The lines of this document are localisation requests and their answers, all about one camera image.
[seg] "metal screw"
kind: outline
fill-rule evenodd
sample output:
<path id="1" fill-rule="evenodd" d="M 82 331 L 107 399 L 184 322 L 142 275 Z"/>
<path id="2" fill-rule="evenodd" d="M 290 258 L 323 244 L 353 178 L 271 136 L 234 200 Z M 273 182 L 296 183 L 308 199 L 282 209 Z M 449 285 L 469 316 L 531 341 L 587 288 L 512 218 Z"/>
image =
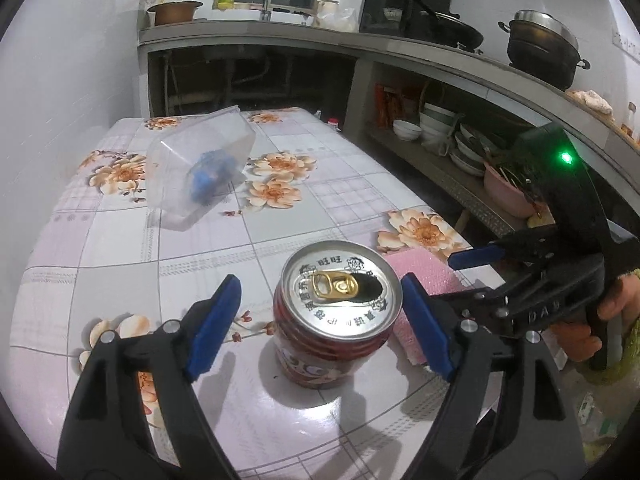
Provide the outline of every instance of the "metal screw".
<path id="1" fill-rule="evenodd" d="M 478 323 L 476 323 L 473 319 L 463 319 L 462 322 L 460 322 L 460 328 L 463 330 L 463 332 L 472 334 L 473 332 L 478 330 Z"/>
<path id="2" fill-rule="evenodd" d="M 100 342 L 109 344 L 111 341 L 116 339 L 116 333 L 113 330 L 107 330 L 107 332 L 102 332 L 100 336 Z"/>
<path id="3" fill-rule="evenodd" d="M 180 330 L 180 321 L 177 319 L 172 319 L 167 321 L 164 325 L 162 325 L 162 330 L 164 330 L 167 334 L 175 334 Z"/>
<path id="4" fill-rule="evenodd" d="M 540 334 L 538 332 L 536 332 L 535 330 L 529 330 L 524 337 L 526 338 L 527 341 L 529 341 L 530 343 L 536 344 L 540 342 Z"/>
<path id="5" fill-rule="evenodd" d="M 495 309 L 495 317 L 499 317 L 500 319 L 504 319 L 505 317 L 509 317 L 509 309 L 504 308 L 503 306 Z"/>

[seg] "hand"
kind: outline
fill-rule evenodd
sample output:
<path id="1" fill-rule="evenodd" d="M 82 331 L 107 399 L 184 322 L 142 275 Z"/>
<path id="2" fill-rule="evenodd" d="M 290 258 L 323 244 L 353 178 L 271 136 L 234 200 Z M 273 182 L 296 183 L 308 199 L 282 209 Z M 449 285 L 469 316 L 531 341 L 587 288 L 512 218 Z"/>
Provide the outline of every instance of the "hand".
<path id="1" fill-rule="evenodd" d="M 622 314 L 623 333 L 626 334 L 640 316 L 640 278 L 635 274 L 618 278 L 598 306 L 601 320 L 608 321 L 617 314 Z M 589 325 L 561 322 L 549 328 L 572 361 L 586 361 L 602 348 L 602 341 L 591 335 Z"/>

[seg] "electrical outlet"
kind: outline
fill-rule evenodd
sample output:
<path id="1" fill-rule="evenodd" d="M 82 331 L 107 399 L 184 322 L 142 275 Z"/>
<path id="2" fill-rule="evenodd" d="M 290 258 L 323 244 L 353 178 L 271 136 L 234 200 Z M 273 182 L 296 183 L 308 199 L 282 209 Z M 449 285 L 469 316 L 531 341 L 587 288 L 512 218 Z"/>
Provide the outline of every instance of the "electrical outlet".
<path id="1" fill-rule="evenodd" d="M 613 44 L 622 48 L 622 36 L 620 36 L 620 33 L 615 29 L 613 29 Z"/>

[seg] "red beverage can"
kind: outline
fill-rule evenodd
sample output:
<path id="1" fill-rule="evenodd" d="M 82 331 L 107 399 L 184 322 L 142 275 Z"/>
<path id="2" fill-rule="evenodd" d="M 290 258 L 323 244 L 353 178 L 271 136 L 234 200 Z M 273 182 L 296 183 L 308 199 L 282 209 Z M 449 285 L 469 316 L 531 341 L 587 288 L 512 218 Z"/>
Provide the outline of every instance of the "red beverage can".
<path id="1" fill-rule="evenodd" d="M 300 249 L 273 298 L 284 373 L 307 388 L 340 385 L 386 342 L 401 305 L 400 280 L 377 252 L 343 240 Z"/>

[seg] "pink sponge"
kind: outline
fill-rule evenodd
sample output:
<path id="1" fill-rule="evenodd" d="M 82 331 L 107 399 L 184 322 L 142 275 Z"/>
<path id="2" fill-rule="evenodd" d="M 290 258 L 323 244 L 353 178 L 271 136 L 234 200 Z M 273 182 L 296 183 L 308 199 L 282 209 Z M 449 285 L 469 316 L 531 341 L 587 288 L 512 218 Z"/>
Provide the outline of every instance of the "pink sponge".
<path id="1" fill-rule="evenodd" d="M 455 272 L 427 249 L 416 248 L 388 254 L 385 260 L 393 267 L 398 278 L 402 278 L 409 272 L 414 273 L 424 290 L 431 295 L 459 292 L 465 288 Z M 400 312 L 394 325 L 394 333 L 412 365 L 422 365 L 427 362 L 404 310 Z"/>

